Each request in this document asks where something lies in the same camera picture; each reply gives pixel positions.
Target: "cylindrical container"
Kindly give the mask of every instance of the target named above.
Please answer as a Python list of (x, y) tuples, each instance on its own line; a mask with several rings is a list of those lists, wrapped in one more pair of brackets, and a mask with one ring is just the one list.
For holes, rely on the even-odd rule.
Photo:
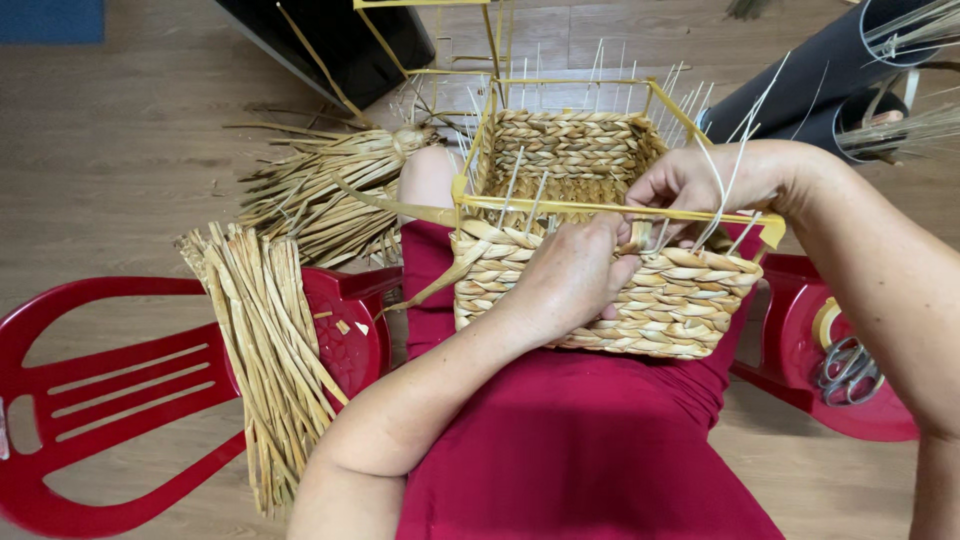
[[(814, 99), (814, 113), (822, 113), (820, 108), (823, 105), (839, 104), (857, 91), (933, 56), (937, 49), (898, 54), (895, 59), (880, 60), (867, 47), (863, 37), (865, 32), (931, 1), (868, 0), (793, 50), (756, 116), (755, 123), (759, 123), (760, 127), (754, 138), (768, 137), (800, 122)], [(727, 142), (731, 138), (756, 99), (770, 85), (782, 62), (783, 59), (775, 61), (703, 115), (700, 127), (704, 129), (709, 125), (710, 140)], [(810, 116), (807, 122), (816, 123), (813, 114)], [(738, 132), (733, 140), (738, 140), (741, 135)]]
[[(857, 127), (877, 92), (879, 92), (877, 88), (870, 88), (846, 100), (825, 104), (812, 112), (805, 122), (803, 120), (795, 122), (769, 134), (765, 138), (798, 140), (823, 148), (849, 164), (866, 163), (869, 160), (861, 160), (847, 155), (837, 144), (836, 134)], [(903, 113), (904, 118), (909, 115), (909, 110), (900, 98), (892, 92), (887, 92), (877, 103), (875, 114), (882, 114), (890, 110), (899, 110)]]

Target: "red plastic chair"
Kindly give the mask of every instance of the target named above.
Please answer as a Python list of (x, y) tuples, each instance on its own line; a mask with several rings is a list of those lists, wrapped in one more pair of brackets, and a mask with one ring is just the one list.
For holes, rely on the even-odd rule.
[[(357, 275), (303, 269), (303, 288), (311, 312), (333, 312), (331, 316), (317, 319), (315, 326), (321, 359), (348, 397), (355, 396), (390, 370), (390, 333), (383, 318), (374, 322), (373, 317), (382, 308), (383, 293), (400, 284), (401, 274), (401, 268)], [(13, 399), (27, 394), (33, 396), (36, 430), (42, 444), (32, 454), (20, 454), (11, 447), (9, 457), (0, 459), (3, 483), (0, 515), (45, 536), (94, 538), (119, 534), (154, 518), (244, 451), (242, 426), (238, 426), (239, 432), (230, 440), (170, 481), (139, 499), (122, 504), (74, 503), (43, 482), (46, 475), (67, 465), (239, 395), (216, 323), (96, 355), (31, 368), (22, 365), (40, 333), (75, 307), (118, 296), (187, 294), (204, 294), (200, 282), (169, 278), (94, 278), (48, 290), (0, 321), (0, 398), (4, 404), (0, 408), (0, 422), (6, 418)], [(342, 334), (335, 326), (340, 320), (352, 331)], [(363, 332), (358, 324), (366, 326), (367, 331)], [(199, 349), (122, 375), (75, 384), (194, 348)], [(65, 407), (200, 365), (205, 367), (55, 416), (56, 411)], [(59, 388), (66, 384), (75, 387)], [(64, 437), (70, 435), (71, 430), (191, 388), (196, 391)], [(339, 403), (332, 399), (331, 402), (339, 410)]]
[[(771, 298), (763, 321), (761, 363), (753, 367), (735, 361), (731, 373), (850, 437), (880, 442), (917, 439), (920, 432), (913, 417), (890, 384), (860, 405), (833, 407), (823, 402), (815, 372), (826, 354), (812, 328), (832, 293), (806, 257), (768, 255), (763, 272)], [(836, 342), (848, 335), (853, 332), (841, 313), (830, 336)]]

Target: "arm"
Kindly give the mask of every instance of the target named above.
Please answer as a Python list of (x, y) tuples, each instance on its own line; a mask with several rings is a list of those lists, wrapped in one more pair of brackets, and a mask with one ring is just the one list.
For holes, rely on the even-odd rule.
[[(710, 150), (725, 184), (738, 149)], [(703, 151), (681, 152), (658, 161), (628, 200), (716, 210), (718, 191)], [(727, 210), (769, 204), (789, 219), (857, 337), (921, 428), (911, 537), (960, 537), (960, 361), (954, 337), (960, 256), (822, 150), (750, 142), (739, 171)]]
[(561, 227), (486, 314), (354, 398), (310, 458), (288, 537), (393, 538), (407, 473), (467, 399), (518, 356), (607, 311), (636, 270), (636, 256), (611, 263), (627, 236), (615, 214)]

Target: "silver scissors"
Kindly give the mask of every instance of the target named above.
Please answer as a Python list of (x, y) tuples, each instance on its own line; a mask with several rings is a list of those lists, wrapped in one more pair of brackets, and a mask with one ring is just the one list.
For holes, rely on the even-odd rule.
[[(873, 398), (886, 380), (874, 358), (859, 341), (854, 347), (843, 348), (853, 339), (856, 337), (845, 337), (830, 345), (819, 370), (817, 385), (823, 388), (824, 403), (829, 406), (860, 405)], [(874, 385), (867, 393), (854, 396), (857, 386), (866, 380), (873, 380)], [(838, 392), (840, 399), (834, 400), (833, 395)]]

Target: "hand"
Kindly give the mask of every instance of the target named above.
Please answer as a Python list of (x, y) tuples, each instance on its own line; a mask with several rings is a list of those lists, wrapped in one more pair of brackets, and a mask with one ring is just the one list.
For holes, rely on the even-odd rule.
[[(719, 144), (708, 147), (724, 188), (730, 184), (733, 168), (740, 153), (740, 144)], [(787, 213), (800, 204), (800, 179), (816, 176), (817, 168), (839, 160), (815, 147), (786, 140), (747, 142), (737, 167), (733, 188), (728, 194), (724, 212), (739, 209), (762, 209), (773, 206)], [(716, 212), (720, 208), (720, 186), (709, 161), (699, 145), (671, 150), (640, 176), (627, 190), (626, 205)], [(681, 247), (689, 247), (697, 234), (689, 221), (671, 220), (666, 237), (674, 238)], [(650, 237), (657, 238), (657, 233)]]
[(527, 349), (535, 349), (597, 316), (616, 317), (612, 302), (639, 266), (636, 255), (611, 261), (630, 226), (616, 213), (598, 213), (589, 223), (563, 224), (547, 236), (513, 290), (491, 309), (522, 325)]

